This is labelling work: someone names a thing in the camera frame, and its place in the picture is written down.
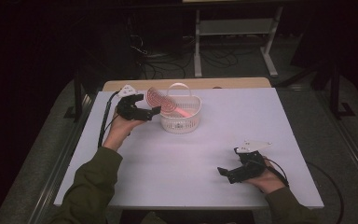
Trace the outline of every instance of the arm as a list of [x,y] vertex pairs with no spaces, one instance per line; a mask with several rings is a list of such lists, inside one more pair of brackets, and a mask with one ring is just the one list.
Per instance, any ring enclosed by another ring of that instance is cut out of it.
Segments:
[[309,208],[298,202],[292,191],[271,171],[267,170],[259,177],[246,180],[266,194],[271,211],[272,223],[319,223],[318,217]]
[[74,183],[66,191],[51,223],[105,223],[106,206],[114,195],[122,161],[117,151],[131,130],[142,123],[144,121],[125,120],[121,116],[114,119],[103,146],[77,169]]

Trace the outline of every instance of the left hand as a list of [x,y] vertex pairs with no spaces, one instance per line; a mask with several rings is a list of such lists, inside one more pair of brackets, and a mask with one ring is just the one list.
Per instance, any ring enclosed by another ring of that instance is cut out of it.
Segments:
[[130,134],[136,126],[145,123],[143,120],[126,120],[117,114],[113,115],[113,122],[110,126],[109,134],[103,142],[103,147],[118,151],[124,142],[124,139]]

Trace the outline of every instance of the forearm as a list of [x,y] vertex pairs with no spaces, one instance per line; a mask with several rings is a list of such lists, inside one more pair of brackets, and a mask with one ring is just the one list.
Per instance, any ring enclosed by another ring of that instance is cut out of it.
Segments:
[[301,205],[289,188],[277,189],[267,194],[272,223],[319,223],[318,217],[309,208]]
[[51,223],[104,223],[121,161],[116,152],[100,147],[91,161],[76,171],[74,183]]

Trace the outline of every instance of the metal frame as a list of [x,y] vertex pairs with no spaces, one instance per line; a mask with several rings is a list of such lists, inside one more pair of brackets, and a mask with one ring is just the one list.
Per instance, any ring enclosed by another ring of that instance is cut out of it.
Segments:
[[200,10],[196,14],[196,47],[194,53],[194,76],[202,77],[200,62],[200,36],[201,35],[245,35],[245,34],[268,34],[266,44],[260,48],[264,62],[266,63],[269,75],[277,77],[278,72],[275,68],[269,51],[274,40],[283,7],[278,7],[273,19],[250,19],[250,20],[231,20],[231,21],[201,21]]

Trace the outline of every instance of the wrist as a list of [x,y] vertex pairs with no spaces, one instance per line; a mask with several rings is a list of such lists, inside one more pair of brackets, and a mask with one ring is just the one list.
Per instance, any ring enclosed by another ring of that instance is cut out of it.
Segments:
[[280,179],[261,181],[256,186],[265,194],[270,194],[275,190],[286,187]]

